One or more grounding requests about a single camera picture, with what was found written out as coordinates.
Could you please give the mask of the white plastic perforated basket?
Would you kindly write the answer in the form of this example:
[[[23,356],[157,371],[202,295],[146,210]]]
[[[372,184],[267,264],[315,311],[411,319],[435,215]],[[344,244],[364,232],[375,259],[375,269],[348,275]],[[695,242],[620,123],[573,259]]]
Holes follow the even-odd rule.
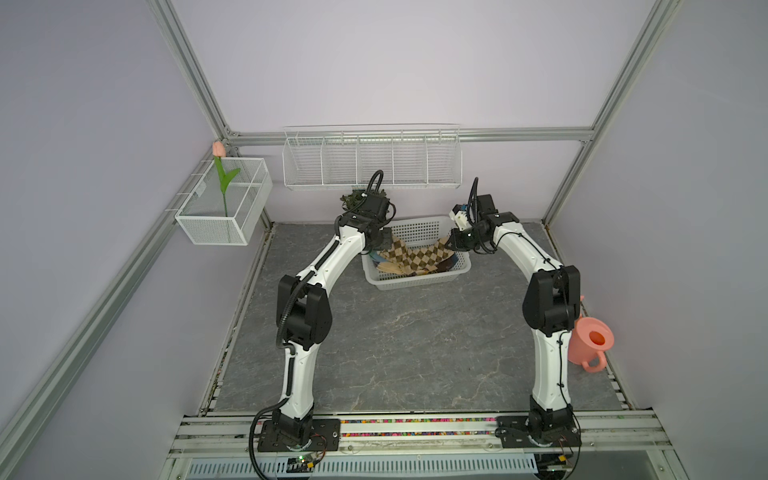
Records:
[[[392,221],[392,244],[362,257],[366,280],[379,290],[445,283],[468,273],[467,252],[447,247],[454,222],[448,216]]]

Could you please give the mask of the tan argyle sock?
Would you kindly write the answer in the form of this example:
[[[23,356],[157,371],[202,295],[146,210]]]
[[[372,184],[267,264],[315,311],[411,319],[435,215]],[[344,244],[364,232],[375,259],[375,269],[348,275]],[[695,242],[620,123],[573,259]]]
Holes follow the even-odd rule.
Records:
[[[447,247],[448,237],[423,247],[408,247],[397,240],[388,252],[389,261],[409,276],[447,272],[456,263],[456,252]]]
[[[408,248],[405,243],[398,240],[386,251],[378,253],[387,260],[381,263],[377,269],[383,273],[395,275],[424,275],[433,271],[429,265],[430,254],[427,248]]]

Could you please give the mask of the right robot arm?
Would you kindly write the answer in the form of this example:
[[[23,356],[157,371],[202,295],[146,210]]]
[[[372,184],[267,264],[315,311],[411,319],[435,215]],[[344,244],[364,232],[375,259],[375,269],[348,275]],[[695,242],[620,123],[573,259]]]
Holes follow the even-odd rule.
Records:
[[[451,210],[454,222],[448,248],[506,254],[528,280],[523,318],[534,344],[534,383],[522,431],[535,446],[581,446],[581,427],[571,403],[567,357],[580,314],[581,276],[527,233],[511,212],[499,211],[489,194],[478,193],[474,179],[468,199]]]

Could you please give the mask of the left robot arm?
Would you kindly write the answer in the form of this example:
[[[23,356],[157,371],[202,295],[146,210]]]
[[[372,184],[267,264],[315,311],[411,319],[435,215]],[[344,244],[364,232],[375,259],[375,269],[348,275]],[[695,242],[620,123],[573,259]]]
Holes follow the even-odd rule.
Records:
[[[332,327],[330,294],[356,257],[380,247],[389,236],[396,208],[381,189],[384,172],[375,171],[361,198],[336,217],[334,235],[298,274],[279,281],[276,347],[285,354],[280,401],[260,411],[260,452],[307,451],[313,448],[313,382],[321,344]]]

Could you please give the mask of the potted green plant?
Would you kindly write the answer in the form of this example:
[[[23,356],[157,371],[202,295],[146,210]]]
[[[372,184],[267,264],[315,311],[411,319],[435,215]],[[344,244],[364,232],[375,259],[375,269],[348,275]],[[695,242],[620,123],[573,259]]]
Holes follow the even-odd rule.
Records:
[[[380,190],[355,189],[343,195],[341,201],[345,212],[365,217],[385,216],[390,205],[386,192]]]

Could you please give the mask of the pink watering can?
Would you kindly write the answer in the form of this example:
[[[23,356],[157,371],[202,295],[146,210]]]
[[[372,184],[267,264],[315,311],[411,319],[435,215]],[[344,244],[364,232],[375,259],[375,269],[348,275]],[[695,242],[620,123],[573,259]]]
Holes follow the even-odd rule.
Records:
[[[614,346],[614,334],[601,320],[585,316],[582,307],[579,313],[569,341],[568,361],[588,373],[598,373],[607,367],[606,352]]]

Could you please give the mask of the pink artificial tulip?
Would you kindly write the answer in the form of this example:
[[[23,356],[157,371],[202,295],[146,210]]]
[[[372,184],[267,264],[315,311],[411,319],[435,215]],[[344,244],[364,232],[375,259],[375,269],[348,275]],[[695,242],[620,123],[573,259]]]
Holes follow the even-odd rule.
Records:
[[[223,164],[223,158],[226,156],[226,154],[227,154],[226,148],[221,141],[215,141],[212,144],[213,163],[214,163],[214,167],[216,169],[217,177],[219,180],[219,187],[220,187],[220,192],[222,196],[224,214],[226,217],[228,217],[229,209],[228,209],[228,201],[227,201],[227,191],[228,191],[229,185],[238,176],[241,169],[234,168],[232,170],[227,171],[224,168],[224,164]]]

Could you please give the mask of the white mesh wall box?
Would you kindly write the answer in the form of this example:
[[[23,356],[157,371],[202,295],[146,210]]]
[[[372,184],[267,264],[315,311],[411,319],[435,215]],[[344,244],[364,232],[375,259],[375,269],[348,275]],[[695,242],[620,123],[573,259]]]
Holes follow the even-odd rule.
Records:
[[[176,211],[176,222],[195,245],[246,246],[272,188],[264,159],[216,157]]]

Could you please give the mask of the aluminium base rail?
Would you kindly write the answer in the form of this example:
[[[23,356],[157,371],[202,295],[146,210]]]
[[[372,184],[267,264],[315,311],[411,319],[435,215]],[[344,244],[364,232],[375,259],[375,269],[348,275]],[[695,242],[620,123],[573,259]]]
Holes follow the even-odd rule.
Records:
[[[338,414],[339,427],[320,442],[330,456],[379,454],[496,453],[508,446],[531,453],[671,450],[656,414],[641,411],[581,411],[576,414],[581,447],[563,439],[532,443],[521,427],[502,427],[500,413]],[[250,416],[184,419],[170,458],[245,457]]]

